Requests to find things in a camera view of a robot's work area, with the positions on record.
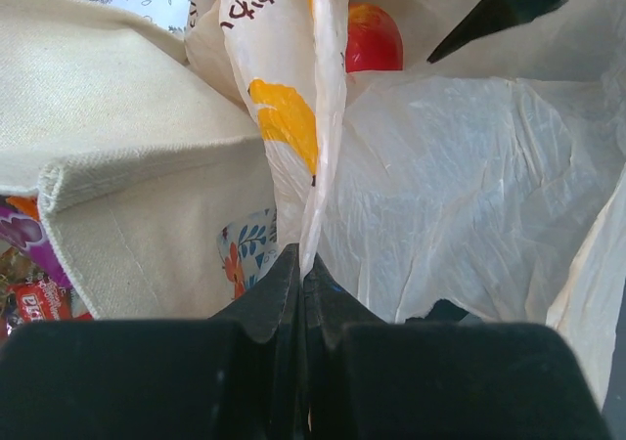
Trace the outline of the beige canvas tote bag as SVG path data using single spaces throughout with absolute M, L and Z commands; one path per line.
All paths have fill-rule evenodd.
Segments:
M 95 318 L 228 305 L 217 239 L 273 205 L 251 118 L 186 66 L 181 39 L 85 0 L 1 0 L 1 193 L 34 197 Z

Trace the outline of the red food item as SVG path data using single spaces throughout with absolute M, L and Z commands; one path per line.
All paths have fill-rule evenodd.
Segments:
M 351 4 L 348 10 L 346 71 L 399 71 L 403 65 L 403 42 L 394 19 L 376 5 Z

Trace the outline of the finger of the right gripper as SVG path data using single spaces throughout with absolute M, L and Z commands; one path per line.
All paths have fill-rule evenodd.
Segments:
M 568 0 L 480 0 L 439 43 L 426 61 L 435 64 L 474 40 L 531 23 Z

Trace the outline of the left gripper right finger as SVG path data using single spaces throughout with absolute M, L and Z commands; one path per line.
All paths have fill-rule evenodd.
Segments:
M 536 324 L 390 324 L 322 261 L 304 281 L 315 439 L 606 439 L 579 364 Z

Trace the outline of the orange plastic grocery bag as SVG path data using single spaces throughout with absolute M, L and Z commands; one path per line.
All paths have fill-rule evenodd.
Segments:
M 625 280 L 625 0 L 568 0 L 436 64 L 479 0 L 352 1 L 393 17 L 405 55 L 347 78 L 319 244 L 333 276 L 388 321 L 446 299 L 548 326 L 603 402 Z

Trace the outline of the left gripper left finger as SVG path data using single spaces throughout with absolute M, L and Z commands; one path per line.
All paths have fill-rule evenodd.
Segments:
M 1 348 L 5 439 L 294 439 L 298 249 L 208 319 L 30 323 Z

